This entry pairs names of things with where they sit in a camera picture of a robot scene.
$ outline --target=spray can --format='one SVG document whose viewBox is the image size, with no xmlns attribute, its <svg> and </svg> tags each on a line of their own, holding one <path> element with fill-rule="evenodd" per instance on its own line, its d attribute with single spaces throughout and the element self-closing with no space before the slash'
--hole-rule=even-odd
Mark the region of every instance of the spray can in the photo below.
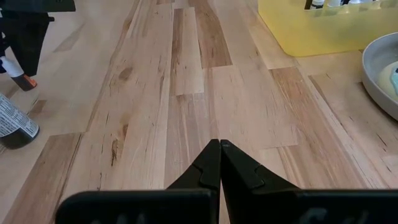
<svg viewBox="0 0 398 224">
<path fill-rule="evenodd" d="M 22 90 L 29 91 L 37 86 L 36 81 L 29 78 L 17 63 L 5 56 L 0 57 L 0 59 L 2 67 Z"/>
<path fill-rule="evenodd" d="M 31 143 L 39 126 L 0 93 L 0 144 L 17 149 Z"/>
</svg>

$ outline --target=wooden floor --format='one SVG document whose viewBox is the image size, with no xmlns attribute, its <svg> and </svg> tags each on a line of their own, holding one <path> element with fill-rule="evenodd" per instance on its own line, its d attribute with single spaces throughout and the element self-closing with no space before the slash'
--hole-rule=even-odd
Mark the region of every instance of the wooden floor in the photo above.
<svg viewBox="0 0 398 224">
<path fill-rule="evenodd" d="M 365 92 L 360 51 L 289 57 L 255 0 L 75 1 L 38 87 L 0 77 L 41 127 L 0 149 L 0 223 L 52 223 L 84 190 L 163 189 L 212 138 L 299 187 L 398 187 L 398 124 Z"/>
</svg>

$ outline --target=yellow container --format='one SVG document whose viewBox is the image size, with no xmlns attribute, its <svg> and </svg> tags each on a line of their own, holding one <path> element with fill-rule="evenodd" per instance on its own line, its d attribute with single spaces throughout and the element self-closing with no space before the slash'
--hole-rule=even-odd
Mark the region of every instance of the yellow container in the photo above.
<svg viewBox="0 0 398 224">
<path fill-rule="evenodd" d="M 259 14 L 292 56 L 364 49 L 398 32 L 398 0 L 304 10 L 305 0 L 259 0 Z"/>
</svg>

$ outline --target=gray bowl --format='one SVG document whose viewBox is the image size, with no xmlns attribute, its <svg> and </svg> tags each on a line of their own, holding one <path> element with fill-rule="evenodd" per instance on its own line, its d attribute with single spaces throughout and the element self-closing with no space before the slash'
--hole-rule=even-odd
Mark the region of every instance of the gray bowl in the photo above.
<svg viewBox="0 0 398 224">
<path fill-rule="evenodd" d="M 376 84 L 380 72 L 398 61 L 398 32 L 388 34 L 371 42 L 363 52 L 363 85 L 373 100 L 394 119 L 398 120 L 398 102 Z"/>
</svg>

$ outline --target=white label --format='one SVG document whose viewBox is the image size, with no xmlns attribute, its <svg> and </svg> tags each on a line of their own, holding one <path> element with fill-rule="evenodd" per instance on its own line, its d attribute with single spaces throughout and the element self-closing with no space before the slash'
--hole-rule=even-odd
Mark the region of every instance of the white label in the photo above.
<svg viewBox="0 0 398 224">
<path fill-rule="evenodd" d="M 0 94 L 0 138 L 17 131 L 19 128 L 32 138 L 39 131 L 37 124 Z"/>
</svg>

